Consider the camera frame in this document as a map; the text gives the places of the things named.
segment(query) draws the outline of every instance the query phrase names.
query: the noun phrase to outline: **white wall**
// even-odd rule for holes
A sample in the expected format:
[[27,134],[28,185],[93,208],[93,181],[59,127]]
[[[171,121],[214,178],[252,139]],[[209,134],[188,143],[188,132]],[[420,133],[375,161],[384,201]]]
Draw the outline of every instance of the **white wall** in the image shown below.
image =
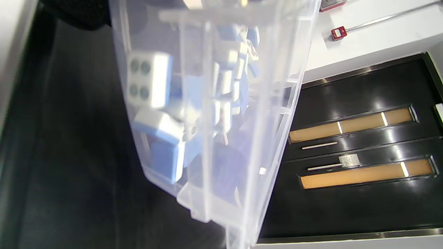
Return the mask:
[[427,51],[443,41],[443,4],[406,14],[330,40],[333,28],[347,28],[435,0],[349,0],[319,14],[305,82]]
[[0,0],[0,139],[37,0]]
[[443,42],[431,47],[428,52],[432,57],[432,61],[434,62],[437,71],[440,74],[440,78],[443,79]]

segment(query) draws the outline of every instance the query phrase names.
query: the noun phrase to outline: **red fire alarm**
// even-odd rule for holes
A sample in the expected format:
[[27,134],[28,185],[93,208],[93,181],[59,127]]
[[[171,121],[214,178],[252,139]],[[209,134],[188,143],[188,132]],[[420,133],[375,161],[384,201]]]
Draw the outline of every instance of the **red fire alarm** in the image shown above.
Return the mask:
[[346,32],[346,29],[344,26],[335,28],[331,30],[331,37],[333,41],[338,41],[346,37],[348,33]]

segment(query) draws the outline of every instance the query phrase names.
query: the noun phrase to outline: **clear plastic container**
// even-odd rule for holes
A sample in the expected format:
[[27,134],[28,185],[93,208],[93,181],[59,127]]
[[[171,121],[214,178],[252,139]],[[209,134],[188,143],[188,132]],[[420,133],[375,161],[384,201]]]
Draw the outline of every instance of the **clear plastic container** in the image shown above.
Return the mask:
[[197,10],[153,2],[162,1],[110,0],[144,174],[193,218],[225,227],[227,248],[248,248],[287,142],[320,0],[207,0]]

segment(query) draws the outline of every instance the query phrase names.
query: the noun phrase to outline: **door handle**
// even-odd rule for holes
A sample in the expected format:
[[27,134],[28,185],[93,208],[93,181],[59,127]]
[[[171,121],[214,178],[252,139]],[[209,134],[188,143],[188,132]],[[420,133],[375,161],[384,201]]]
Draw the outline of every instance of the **door handle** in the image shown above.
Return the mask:
[[325,146],[335,145],[335,144],[337,144],[337,142],[305,146],[305,147],[302,147],[302,150],[314,149],[314,148],[318,148],[318,147],[325,147]]
[[313,171],[313,170],[319,170],[319,169],[334,168],[334,167],[338,167],[338,166],[343,167],[344,165],[345,165],[344,163],[336,163],[336,164],[329,164],[329,165],[325,165],[325,166],[311,167],[311,168],[308,168],[307,170]]

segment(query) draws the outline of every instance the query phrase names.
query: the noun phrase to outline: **black door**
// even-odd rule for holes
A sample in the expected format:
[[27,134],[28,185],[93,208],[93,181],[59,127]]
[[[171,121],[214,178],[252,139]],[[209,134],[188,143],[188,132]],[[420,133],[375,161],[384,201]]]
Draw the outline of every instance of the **black door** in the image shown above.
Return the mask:
[[303,89],[260,237],[443,227],[432,86],[419,55]]

